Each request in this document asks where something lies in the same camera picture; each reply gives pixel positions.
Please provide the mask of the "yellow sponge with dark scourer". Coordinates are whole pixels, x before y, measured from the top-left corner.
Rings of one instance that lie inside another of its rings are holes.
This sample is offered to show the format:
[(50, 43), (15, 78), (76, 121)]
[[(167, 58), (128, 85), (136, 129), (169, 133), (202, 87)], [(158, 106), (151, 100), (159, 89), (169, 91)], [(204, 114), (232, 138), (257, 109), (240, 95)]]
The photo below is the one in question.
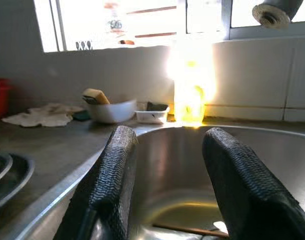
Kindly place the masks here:
[(82, 99), (90, 105), (109, 105), (110, 101), (99, 89), (87, 88), (82, 93)]

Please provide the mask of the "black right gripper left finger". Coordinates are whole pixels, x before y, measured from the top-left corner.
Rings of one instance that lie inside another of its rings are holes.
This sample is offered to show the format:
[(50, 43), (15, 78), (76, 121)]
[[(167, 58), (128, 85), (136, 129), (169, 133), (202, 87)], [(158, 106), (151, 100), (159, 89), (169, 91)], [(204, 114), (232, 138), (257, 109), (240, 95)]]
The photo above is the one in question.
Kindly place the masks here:
[(137, 144), (132, 128), (113, 130), (77, 185), (53, 240), (127, 240)]

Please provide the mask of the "dark green sponge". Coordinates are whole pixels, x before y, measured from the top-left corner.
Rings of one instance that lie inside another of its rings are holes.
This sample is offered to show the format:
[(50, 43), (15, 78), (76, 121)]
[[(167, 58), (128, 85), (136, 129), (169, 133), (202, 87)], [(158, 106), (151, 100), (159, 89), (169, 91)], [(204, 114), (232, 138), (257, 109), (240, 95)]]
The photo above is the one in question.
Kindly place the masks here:
[(167, 104), (147, 102), (146, 111), (149, 112), (162, 112), (165, 111), (169, 106)]

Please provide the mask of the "chrome kitchen faucet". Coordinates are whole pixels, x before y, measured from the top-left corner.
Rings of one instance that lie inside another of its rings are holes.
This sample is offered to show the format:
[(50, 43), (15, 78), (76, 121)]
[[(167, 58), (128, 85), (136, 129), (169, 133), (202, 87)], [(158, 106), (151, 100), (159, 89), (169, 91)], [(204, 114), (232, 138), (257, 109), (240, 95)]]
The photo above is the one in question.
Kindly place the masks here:
[(252, 8), (252, 16), (261, 26), (284, 29), (291, 23), (304, 0), (264, 0)]

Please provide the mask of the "stainless steel kitchen sink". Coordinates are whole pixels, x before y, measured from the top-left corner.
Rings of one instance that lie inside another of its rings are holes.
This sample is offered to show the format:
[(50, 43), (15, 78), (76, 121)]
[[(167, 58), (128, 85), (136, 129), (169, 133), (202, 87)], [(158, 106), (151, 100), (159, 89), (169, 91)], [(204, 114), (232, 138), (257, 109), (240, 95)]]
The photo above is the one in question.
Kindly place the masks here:
[[(130, 238), (178, 239), (150, 226), (212, 228), (221, 220), (202, 156), (209, 126), (180, 127), (127, 122), (138, 139), (129, 216)], [(305, 126), (233, 126), (223, 130), (250, 146), (305, 211)], [(0, 209), (0, 240), (52, 240), (76, 186), (93, 166), (113, 126), (76, 123), (65, 128), (9, 129), (0, 149), (27, 157), (34, 172)]]

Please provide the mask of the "green scouring pad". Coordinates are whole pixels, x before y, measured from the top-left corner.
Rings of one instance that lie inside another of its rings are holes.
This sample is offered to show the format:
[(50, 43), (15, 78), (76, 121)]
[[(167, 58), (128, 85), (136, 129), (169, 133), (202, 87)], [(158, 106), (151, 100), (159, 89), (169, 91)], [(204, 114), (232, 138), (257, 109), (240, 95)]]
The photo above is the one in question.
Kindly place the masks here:
[(84, 122), (84, 121), (88, 121), (91, 119), (89, 113), (87, 110), (82, 110), (82, 111), (78, 111), (78, 112), (74, 112), (72, 114), (72, 118), (75, 121), (79, 121), (79, 122)]

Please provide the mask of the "white ceramic bowl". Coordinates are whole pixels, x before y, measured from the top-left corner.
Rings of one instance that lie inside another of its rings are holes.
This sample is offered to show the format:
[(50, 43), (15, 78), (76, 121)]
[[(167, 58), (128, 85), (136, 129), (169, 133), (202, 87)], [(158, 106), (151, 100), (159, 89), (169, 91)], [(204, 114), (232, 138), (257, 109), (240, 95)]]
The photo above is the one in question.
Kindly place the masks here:
[(135, 99), (111, 104), (89, 104), (85, 108), (90, 118), (102, 124), (116, 124), (130, 120), (137, 110)]

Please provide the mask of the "yellow dish soap bottle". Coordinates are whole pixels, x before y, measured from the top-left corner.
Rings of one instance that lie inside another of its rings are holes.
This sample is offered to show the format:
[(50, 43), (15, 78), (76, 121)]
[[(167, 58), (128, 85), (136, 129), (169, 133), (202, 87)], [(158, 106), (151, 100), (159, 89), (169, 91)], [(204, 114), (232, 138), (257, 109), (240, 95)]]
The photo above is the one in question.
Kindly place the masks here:
[(212, 49), (173, 48), (167, 62), (167, 73), (174, 83), (175, 121), (182, 126), (201, 126), (206, 105), (217, 91)]

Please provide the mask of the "red plastic container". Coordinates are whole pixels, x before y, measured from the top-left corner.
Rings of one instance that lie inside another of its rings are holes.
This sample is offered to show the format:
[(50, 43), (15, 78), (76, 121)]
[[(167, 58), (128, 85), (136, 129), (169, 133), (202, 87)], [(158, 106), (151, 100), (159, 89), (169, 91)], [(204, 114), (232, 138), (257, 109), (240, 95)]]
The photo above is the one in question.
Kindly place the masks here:
[(0, 118), (2, 118), (9, 109), (9, 94), (11, 85), (5, 78), (0, 78)]

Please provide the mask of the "window with white frame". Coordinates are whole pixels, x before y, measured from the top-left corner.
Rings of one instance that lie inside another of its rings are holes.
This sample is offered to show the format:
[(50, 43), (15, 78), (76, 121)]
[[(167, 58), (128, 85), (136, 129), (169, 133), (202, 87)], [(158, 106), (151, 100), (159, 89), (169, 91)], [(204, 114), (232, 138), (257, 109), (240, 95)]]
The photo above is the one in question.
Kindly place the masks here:
[(265, 0), (33, 0), (46, 53), (169, 46), (178, 37), (213, 42), (305, 36), (305, 0), (284, 29), (262, 26)]

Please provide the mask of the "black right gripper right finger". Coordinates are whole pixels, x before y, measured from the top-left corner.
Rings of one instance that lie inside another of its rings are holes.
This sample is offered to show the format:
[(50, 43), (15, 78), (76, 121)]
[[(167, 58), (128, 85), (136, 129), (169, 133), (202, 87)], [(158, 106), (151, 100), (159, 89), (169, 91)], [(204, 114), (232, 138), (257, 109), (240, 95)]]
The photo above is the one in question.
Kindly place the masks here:
[(305, 211), (248, 145), (213, 127), (202, 155), (230, 240), (305, 240)]

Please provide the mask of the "white crumpled cloth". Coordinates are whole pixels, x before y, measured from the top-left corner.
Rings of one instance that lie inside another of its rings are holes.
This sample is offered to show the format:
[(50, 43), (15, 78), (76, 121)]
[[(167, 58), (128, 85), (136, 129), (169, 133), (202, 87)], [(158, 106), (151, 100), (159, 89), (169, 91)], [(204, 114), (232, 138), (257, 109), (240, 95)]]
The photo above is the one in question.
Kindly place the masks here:
[(24, 128), (64, 127), (73, 120), (73, 114), (83, 110), (80, 106), (49, 103), (42, 107), (29, 108), (25, 112), (4, 117), (1, 121)]

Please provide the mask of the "brown wooden chopstick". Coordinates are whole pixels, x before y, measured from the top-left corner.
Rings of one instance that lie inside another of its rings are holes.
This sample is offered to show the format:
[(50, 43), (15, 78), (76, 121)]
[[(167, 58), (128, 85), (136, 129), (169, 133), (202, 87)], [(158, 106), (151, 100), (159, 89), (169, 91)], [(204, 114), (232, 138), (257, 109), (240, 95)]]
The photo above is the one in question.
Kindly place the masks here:
[(228, 239), (230, 237), (227, 233), (224, 233), (224, 232), (206, 230), (206, 229), (200, 229), (200, 228), (177, 227), (177, 226), (158, 224), (158, 223), (153, 223), (152, 226), (155, 228), (162, 228), (162, 229), (167, 229), (167, 230), (172, 230), (172, 231), (180, 231), (180, 232), (184, 232), (184, 233), (197, 234), (197, 235), (202, 235), (202, 236), (213, 236), (213, 237), (219, 237), (219, 238), (223, 238), (223, 239)]

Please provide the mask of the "clear plastic container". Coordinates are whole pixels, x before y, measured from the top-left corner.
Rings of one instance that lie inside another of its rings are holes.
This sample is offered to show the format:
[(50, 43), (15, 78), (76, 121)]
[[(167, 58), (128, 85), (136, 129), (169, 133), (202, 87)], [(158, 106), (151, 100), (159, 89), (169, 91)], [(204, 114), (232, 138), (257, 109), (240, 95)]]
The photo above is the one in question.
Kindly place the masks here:
[(167, 122), (167, 116), (170, 108), (163, 111), (140, 111), (136, 110), (136, 119), (142, 124), (164, 124)]

